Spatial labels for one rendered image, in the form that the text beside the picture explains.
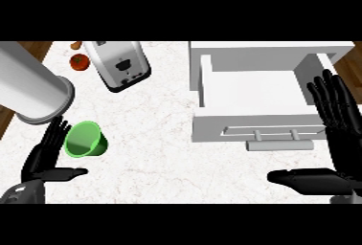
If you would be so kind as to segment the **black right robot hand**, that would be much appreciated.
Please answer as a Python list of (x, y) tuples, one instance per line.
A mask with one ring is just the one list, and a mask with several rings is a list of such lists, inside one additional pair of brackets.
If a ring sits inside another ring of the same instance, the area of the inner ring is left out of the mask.
[(307, 83), (319, 118), (325, 125), (329, 155), (335, 169), (275, 170), (267, 181), (304, 195), (362, 197), (362, 114), (338, 75), (328, 69)]

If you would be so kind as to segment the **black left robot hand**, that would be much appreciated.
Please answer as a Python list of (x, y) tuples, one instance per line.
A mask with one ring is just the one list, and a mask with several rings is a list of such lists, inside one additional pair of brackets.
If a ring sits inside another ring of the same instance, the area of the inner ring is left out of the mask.
[(43, 140), (32, 147), (22, 170), (20, 182), (40, 179), (43, 182), (66, 182), (87, 174), (85, 168), (56, 167), (60, 147), (72, 125), (60, 116), (51, 119)]

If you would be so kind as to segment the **green cup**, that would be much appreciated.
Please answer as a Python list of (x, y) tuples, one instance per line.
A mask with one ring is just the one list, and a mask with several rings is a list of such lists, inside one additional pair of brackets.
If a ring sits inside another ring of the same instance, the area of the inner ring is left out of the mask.
[(74, 158), (100, 156), (108, 150), (108, 140), (96, 122), (72, 126), (63, 142), (65, 152)]

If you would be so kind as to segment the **white drawer cabinet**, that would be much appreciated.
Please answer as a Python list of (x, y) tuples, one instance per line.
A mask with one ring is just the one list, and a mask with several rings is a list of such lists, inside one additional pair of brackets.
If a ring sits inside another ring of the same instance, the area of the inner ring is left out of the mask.
[(313, 115), (307, 83), (351, 48), (348, 41), (192, 41), (195, 115)]

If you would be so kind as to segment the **large grey cylinder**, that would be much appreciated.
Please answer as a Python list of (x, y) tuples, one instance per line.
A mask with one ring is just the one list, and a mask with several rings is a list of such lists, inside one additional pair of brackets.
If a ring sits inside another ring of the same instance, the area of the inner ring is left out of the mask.
[(15, 41), (0, 41), (0, 104), (29, 124), (44, 124), (75, 97), (69, 79), (56, 76)]

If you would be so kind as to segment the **red tomato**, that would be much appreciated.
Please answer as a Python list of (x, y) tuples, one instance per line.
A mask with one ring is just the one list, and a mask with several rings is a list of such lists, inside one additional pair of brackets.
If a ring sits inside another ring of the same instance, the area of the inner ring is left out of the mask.
[(69, 64), (75, 71), (84, 71), (90, 64), (88, 57), (82, 54), (72, 55)]

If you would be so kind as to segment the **silver toaster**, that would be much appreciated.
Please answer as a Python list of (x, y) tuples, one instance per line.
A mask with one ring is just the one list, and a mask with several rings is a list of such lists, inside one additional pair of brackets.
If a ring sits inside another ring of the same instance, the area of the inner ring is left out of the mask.
[(85, 41), (82, 43), (99, 77), (118, 93), (150, 75), (150, 66), (139, 41)]

